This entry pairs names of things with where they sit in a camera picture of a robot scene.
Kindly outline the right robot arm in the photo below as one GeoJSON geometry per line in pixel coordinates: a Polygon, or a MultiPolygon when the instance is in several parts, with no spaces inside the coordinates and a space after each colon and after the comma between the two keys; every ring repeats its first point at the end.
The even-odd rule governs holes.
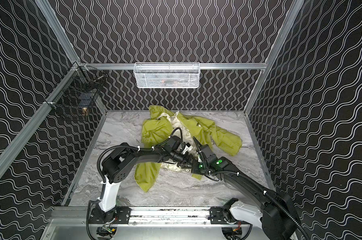
{"type": "Polygon", "coordinates": [[[264,187],[240,171],[229,159],[217,157],[209,145],[202,145],[197,138],[194,137],[193,142],[201,159],[201,163],[195,164],[192,169],[194,174],[203,175],[216,182],[223,181],[255,202],[261,216],[253,217],[252,220],[246,218],[245,222],[260,224],[270,240],[289,240],[295,231],[299,231],[306,240],[310,239],[289,195],[264,187]]]}

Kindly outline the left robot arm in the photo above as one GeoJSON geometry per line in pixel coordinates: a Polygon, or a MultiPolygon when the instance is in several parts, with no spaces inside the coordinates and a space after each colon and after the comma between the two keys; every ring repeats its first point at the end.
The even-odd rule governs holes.
{"type": "Polygon", "coordinates": [[[183,141],[181,128],[176,128],[171,135],[159,144],[150,148],[133,147],[127,143],[110,147],[99,156],[96,167],[102,178],[102,191],[96,200],[90,200],[88,210],[98,208],[107,213],[116,208],[116,199],[120,183],[124,181],[132,169],[143,163],[173,164],[181,169],[192,169],[195,156],[191,153],[193,146],[183,141]]]}

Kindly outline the green zip-up jacket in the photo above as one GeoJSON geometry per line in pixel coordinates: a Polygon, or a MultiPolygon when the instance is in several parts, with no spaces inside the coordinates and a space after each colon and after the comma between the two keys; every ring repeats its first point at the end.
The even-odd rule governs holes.
{"type": "Polygon", "coordinates": [[[181,135],[187,142],[192,142],[195,137],[202,145],[209,145],[210,148],[216,145],[230,156],[237,155],[242,147],[238,135],[219,127],[213,120],[172,112],[157,105],[151,105],[149,111],[150,118],[142,126],[142,143],[146,148],[167,140],[177,127],[181,128],[181,135]]]}

